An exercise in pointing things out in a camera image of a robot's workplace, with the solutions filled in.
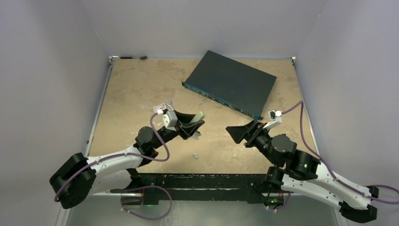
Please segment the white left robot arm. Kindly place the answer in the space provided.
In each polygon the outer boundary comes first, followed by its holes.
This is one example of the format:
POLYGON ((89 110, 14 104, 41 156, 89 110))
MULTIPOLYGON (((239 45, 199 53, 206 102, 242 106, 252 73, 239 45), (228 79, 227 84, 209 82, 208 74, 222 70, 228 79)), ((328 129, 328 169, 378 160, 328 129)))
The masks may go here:
POLYGON ((197 139, 204 118, 203 112, 159 110, 150 117, 149 126, 140 128, 131 146, 99 156, 73 154, 49 179, 54 202, 70 209, 96 193, 114 189, 136 192, 140 188, 136 169, 153 161, 168 161, 170 150, 166 143, 176 137, 197 139))

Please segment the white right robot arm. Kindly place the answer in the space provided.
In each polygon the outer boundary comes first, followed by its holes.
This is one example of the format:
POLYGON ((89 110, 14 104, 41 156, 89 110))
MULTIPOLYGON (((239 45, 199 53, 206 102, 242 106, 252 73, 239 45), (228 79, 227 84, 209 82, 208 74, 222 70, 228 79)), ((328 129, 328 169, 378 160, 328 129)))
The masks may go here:
POLYGON ((228 126, 226 131, 236 144, 244 141, 245 147, 255 147, 272 164, 262 182, 267 190, 305 195, 330 205, 344 218, 357 223, 377 219, 378 210, 371 204, 379 195, 376 186, 360 186, 339 178, 320 159, 299 150, 287 135, 270 136, 261 122, 228 126))

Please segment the green and white stapler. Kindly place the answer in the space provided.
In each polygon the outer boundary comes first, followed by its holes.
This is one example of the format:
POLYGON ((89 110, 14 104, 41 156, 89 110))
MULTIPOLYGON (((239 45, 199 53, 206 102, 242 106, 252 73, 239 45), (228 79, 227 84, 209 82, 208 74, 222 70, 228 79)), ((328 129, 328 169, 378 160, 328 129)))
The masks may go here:
POLYGON ((184 125, 184 131, 188 138, 199 139, 201 136, 199 128, 205 123, 204 118, 205 114, 203 112, 198 112, 189 123, 184 125))

